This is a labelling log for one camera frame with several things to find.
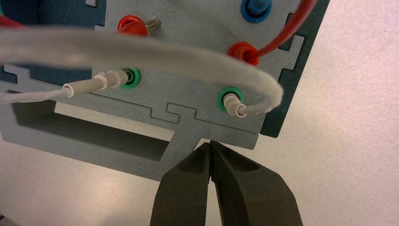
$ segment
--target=blue plug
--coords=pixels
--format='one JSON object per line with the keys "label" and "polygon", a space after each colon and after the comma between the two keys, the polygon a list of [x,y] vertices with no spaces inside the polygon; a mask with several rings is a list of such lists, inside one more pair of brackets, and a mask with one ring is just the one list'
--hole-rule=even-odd
{"label": "blue plug", "polygon": [[271,0],[249,0],[247,9],[252,15],[257,16],[266,11],[270,4]]}
{"label": "blue plug", "polygon": [[243,0],[241,14],[250,23],[259,23],[271,12],[271,0]]}

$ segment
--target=gray plastic panel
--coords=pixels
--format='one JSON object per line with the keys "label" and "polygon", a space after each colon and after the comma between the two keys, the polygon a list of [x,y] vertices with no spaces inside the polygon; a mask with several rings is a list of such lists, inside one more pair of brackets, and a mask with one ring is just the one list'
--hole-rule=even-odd
{"label": "gray plastic panel", "polygon": [[[265,45],[282,29],[288,13],[294,11],[298,2],[274,1],[271,14],[264,22],[250,24],[241,17],[239,0],[109,0],[105,26],[96,26],[96,30],[115,32],[120,18],[129,14],[143,20],[157,17],[162,24],[150,33],[151,38],[226,53],[237,41],[248,41],[255,47]],[[295,36],[289,51],[273,51],[262,58],[259,67],[277,79],[281,69],[294,68],[302,42],[303,37]],[[2,92],[59,88],[31,79],[29,69],[14,65],[5,65],[4,69],[17,75],[18,84],[0,81]],[[106,70],[110,68],[94,67],[93,73]],[[229,86],[228,83],[215,85],[148,68],[141,68],[141,71],[142,81],[134,89],[108,89],[55,101],[173,130],[175,134],[168,144],[61,116],[54,113],[53,101],[0,105],[2,136],[9,142],[155,180],[160,180],[165,172],[191,153],[201,138],[254,148],[265,115],[240,119],[222,112],[217,106],[217,94]],[[250,90],[239,88],[247,104],[260,100]],[[85,133],[77,136],[79,128]],[[124,147],[118,142],[105,144],[101,137],[104,133],[114,133],[110,136],[115,139],[125,137],[118,141]],[[129,137],[136,145],[128,141]]]}

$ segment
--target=white plug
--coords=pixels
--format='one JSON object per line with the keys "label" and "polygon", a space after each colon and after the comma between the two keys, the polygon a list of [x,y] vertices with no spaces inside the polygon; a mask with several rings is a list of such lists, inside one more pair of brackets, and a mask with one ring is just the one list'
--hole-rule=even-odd
{"label": "white plug", "polygon": [[128,75],[123,70],[115,70],[107,73],[98,73],[92,79],[66,83],[63,85],[63,88],[70,89],[71,92],[68,97],[73,97],[108,87],[118,87],[127,81]]}
{"label": "white plug", "polygon": [[239,113],[240,108],[246,108],[247,106],[241,103],[238,96],[234,93],[229,93],[223,97],[223,105],[229,115],[235,115],[239,118],[244,118],[245,116],[247,116],[246,114]]}

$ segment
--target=white cable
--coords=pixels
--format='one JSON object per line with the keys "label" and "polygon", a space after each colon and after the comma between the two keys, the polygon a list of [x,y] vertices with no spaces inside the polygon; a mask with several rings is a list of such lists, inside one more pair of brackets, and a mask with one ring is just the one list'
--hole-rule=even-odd
{"label": "white cable", "polygon": [[48,92],[0,93],[0,104],[39,102],[54,98],[73,97],[108,87],[118,87],[128,81],[123,70],[99,73],[93,79],[75,81],[64,84],[63,89]]}
{"label": "white cable", "polygon": [[35,28],[0,33],[0,62],[36,63],[63,68],[154,67],[179,75],[246,86],[265,96],[240,114],[268,112],[281,102],[283,89],[268,73],[208,50],[164,44],[148,38],[91,30]]}
{"label": "white cable", "polygon": [[60,89],[48,92],[30,92],[30,93],[1,93],[0,104],[10,104],[16,102],[39,102],[54,98],[68,97],[71,94],[70,89]]}

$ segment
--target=red wire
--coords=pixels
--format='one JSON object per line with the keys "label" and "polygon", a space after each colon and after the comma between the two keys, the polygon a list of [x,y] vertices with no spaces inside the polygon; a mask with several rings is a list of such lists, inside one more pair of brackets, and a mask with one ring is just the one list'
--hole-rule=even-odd
{"label": "red wire", "polygon": [[0,15],[0,26],[1,27],[24,27],[22,24]]}
{"label": "red wire", "polygon": [[248,58],[264,56],[281,46],[296,32],[296,30],[298,30],[298,28],[306,20],[308,15],[311,13],[313,7],[316,5],[316,2],[317,0],[302,0],[294,15],[292,15],[289,22],[285,25],[285,27],[277,35],[277,37],[275,37],[269,44],[267,44],[262,49],[258,50],[252,55],[249,55]]}

